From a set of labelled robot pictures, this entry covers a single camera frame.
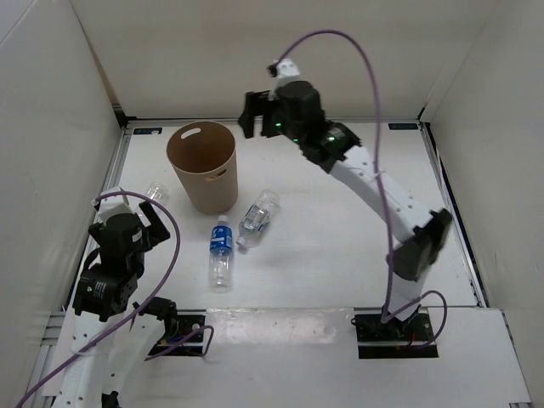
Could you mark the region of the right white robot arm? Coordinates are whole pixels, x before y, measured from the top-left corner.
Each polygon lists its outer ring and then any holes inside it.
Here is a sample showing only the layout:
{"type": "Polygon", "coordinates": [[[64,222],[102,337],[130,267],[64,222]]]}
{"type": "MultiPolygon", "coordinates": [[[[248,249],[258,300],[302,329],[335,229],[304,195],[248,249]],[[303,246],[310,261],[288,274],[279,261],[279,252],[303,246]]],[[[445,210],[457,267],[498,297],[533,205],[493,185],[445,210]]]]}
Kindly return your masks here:
{"type": "Polygon", "coordinates": [[[238,118],[245,138],[254,137],[257,118],[262,136],[289,138],[304,158],[348,187],[385,223],[388,282],[380,323],[387,337],[405,337],[427,296],[422,287],[445,245],[451,213],[422,204],[381,172],[349,127],[326,118],[320,94],[307,81],[246,93],[238,118]]]}

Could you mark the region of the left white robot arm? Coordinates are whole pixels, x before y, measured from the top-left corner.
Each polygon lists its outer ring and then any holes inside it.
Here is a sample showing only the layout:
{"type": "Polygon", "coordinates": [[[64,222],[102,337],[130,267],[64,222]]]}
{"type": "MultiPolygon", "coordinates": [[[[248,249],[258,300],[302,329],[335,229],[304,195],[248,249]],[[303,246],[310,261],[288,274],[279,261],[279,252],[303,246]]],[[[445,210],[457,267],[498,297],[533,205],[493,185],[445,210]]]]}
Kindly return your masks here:
{"type": "Polygon", "coordinates": [[[120,406],[156,341],[177,334],[179,319],[171,300],[151,295],[128,311],[145,270],[145,254],[171,236],[159,209],[160,204],[142,201],[134,212],[120,196],[98,204],[99,222],[88,229],[98,246],[77,282],[71,356],[54,406],[120,406]]]}

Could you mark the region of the green label clear bottle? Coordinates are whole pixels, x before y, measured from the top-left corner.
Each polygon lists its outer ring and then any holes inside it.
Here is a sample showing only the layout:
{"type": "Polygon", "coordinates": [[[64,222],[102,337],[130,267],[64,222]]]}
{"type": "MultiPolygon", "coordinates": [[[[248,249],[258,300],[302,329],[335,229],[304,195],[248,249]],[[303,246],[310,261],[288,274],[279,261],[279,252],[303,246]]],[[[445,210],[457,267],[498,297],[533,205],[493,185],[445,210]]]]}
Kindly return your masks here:
{"type": "Polygon", "coordinates": [[[263,190],[239,222],[237,246],[243,250],[256,246],[279,208],[279,195],[272,190],[263,190]]]}

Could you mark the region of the blue label plastic bottle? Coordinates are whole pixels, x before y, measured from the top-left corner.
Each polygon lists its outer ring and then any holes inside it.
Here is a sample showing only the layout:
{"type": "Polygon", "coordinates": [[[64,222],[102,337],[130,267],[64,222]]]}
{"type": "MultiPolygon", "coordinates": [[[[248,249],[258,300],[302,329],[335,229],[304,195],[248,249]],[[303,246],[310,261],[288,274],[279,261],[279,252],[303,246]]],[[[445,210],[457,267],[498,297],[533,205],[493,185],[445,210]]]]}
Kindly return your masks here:
{"type": "Polygon", "coordinates": [[[230,221],[226,215],[220,215],[212,228],[209,242],[210,287],[215,292],[227,292],[232,286],[233,241],[230,221]]]}

